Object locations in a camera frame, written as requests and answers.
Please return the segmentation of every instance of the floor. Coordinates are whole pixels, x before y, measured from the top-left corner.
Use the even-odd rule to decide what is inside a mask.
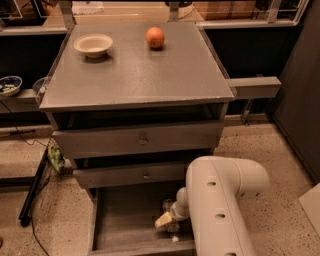
[[[42,144],[48,143],[52,129],[19,127],[30,129],[35,133],[23,134],[25,141],[18,135],[1,136],[15,128],[0,129],[1,178],[31,176],[37,171],[45,149]],[[320,238],[298,201],[314,184],[274,123],[259,119],[244,126],[237,118],[228,118],[214,154],[255,160],[269,173],[267,192],[239,201],[257,255],[319,255]],[[48,185],[33,204],[36,236],[51,256],[86,255],[92,203],[73,176],[58,175],[48,166],[44,180],[49,176]],[[32,225],[22,227],[18,220],[26,196],[27,190],[0,192],[0,236],[4,240],[0,255],[45,255]]]

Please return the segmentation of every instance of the drawer handle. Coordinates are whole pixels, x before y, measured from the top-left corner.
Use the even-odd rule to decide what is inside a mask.
[[[144,173],[143,175],[142,175],[142,179],[143,180],[148,180],[150,178],[150,175],[148,174],[148,173]]]
[[[147,145],[147,144],[148,144],[147,138],[141,137],[140,140],[139,140],[139,144],[140,144],[141,146]]]

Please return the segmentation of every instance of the bowl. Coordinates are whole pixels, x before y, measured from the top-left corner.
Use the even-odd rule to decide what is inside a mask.
[[[37,80],[33,85],[32,89],[35,93],[38,93],[42,87],[47,87],[49,84],[49,77],[45,76]]]
[[[73,47],[89,58],[100,58],[113,44],[111,37],[103,34],[91,34],[78,38]]]
[[[21,77],[6,76],[0,79],[0,95],[12,96],[20,91],[22,84]]]

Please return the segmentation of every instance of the cabinet top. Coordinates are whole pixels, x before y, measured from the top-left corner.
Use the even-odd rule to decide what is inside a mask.
[[[162,28],[152,50],[145,34]],[[73,48],[87,34],[113,39],[108,54],[90,59]],[[76,25],[40,105],[43,111],[82,111],[229,102],[233,94],[193,22]]]

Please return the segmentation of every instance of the blue bowl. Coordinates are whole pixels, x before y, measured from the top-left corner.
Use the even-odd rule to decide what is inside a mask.
[[[0,95],[12,96],[20,91],[22,84],[21,77],[6,76],[0,79]]]

